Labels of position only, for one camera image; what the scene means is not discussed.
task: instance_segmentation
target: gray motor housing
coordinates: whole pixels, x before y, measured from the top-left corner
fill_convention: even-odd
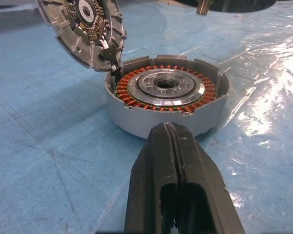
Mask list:
[[[151,129],[160,123],[175,122],[186,126],[194,136],[207,132],[216,126],[225,107],[230,82],[226,74],[219,74],[218,68],[207,62],[185,56],[158,55],[157,58],[137,58],[123,63],[122,75],[148,66],[171,65],[183,66],[207,76],[216,85],[217,99],[196,109],[193,113],[180,111],[154,111],[126,105],[115,96],[115,78],[109,72],[105,78],[105,89],[109,111],[113,121],[125,131],[142,138],[147,138]]]

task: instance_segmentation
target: blue mat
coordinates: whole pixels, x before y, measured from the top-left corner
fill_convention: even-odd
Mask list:
[[[223,121],[197,140],[246,233],[293,232],[293,1],[207,17],[165,3],[120,5],[124,61],[175,54],[227,70]],[[145,140],[115,126],[105,74],[75,62],[54,35],[37,15],[0,18],[0,234],[121,231]]]

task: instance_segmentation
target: black object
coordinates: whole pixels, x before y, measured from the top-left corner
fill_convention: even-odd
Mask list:
[[[114,64],[117,64],[116,54],[117,54],[117,48],[114,44],[112,44],[107,49],[103,49],[100,55],[104,59],[109,60],[111,62],[111,65],[114,65]]]
[[[122,78],[121,67],[118,67],[115,71],[111,71],[111,75],[115,78],[115,83],[117,84]]]
[[[222,176],[184,126],[152,129],[130,177],[126,234],[244,234]]]
[[[12,7],[16,7],[16,5],[2,5],[0,6],[0,9],[6,9],[6,8],[12,8]]]
[[[183,4],[197,7],[198,0],[177,0]],[[245,13],[264,10],[275,4],[276,0],[213,0],[211,11]]]

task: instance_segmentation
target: plastic sheet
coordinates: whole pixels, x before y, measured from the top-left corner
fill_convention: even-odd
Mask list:
[[[223,122],[197,140],[246,233],[293,232],[293,1],[207,17],[166,3],[120,5],[123,60],[180,54],[227,71]],[[37,16],[18,20],[0,20],[0,233],[121,231],[144,140],[113,124],[104,74],[78,65]]]

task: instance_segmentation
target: metal part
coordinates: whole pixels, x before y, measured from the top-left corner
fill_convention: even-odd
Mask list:
[[[128,91],[135,99],[159,107],[178,107],[195,102],[204,90],[201,79],[177,69],[142,72],[128,83]]]
[[[98,72],[121,65],[126,31],[116,0],[38,0],[38,4],[59,43],[77,62]]]
[[[209,11],[209,8],[212,6],[214,1],[213,0],[199,0],[198,2],[199,4],[197,6],[196,13],[198,15],[206,16],[207,12]]]
[[[125,232],[244,234],[223,178],[184,126],[154,127],[130,176]]]
[[[182,74],[190,78],[196,74],[196,78],[200,78],[204,84],[204,94],[195,102],[173,107],[151,105],[131,96],[128,84],[132,78],[137,75],[142,78],[144,74],[157,73],[160,69],[174,72],[183,70]],[[147,138],[154,126],[164,122],[184,125],[194,136],[207,132],[219,123],[229,94],[229,80],[225,74],[218,74],[218,69],[209,63],[198,59],[190,61],[184,56],[137,58],[124,62],[121,74],[123,78],[118,83],[111,73],[105,78],[109,110],[117,125],[142,138]],[[214,96],[209,96],[208,92],[214,93]]]

